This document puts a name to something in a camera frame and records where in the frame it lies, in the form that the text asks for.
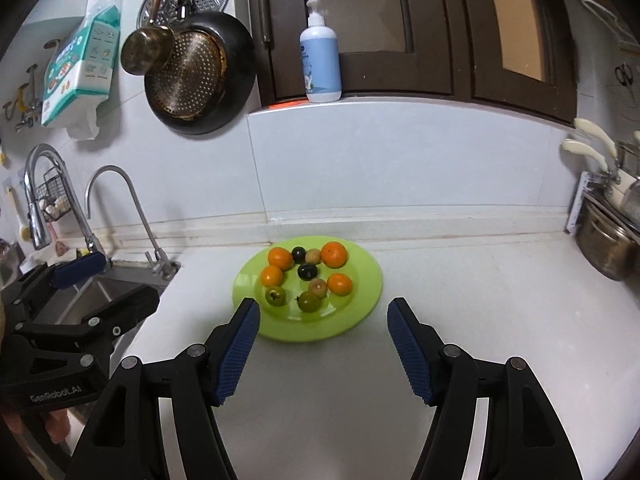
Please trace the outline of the person's left hand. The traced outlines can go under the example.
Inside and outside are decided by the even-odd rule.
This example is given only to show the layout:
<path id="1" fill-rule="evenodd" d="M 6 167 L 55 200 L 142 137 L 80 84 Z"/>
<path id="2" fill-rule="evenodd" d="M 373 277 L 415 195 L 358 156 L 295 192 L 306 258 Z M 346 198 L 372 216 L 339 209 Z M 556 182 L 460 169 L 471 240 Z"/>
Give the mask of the person's left hand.
<path id="1" fill-rule="evenodd" d="M 8 406 L 2 406 L 1 416 L 12 434 L 19 436 L 26 431 L 26 422 L 46 430 L 53 444 L 61 444 L 70 434 L 70 419 L 67 410 L 50 413 L 27 413 L 20 415 Z"/>

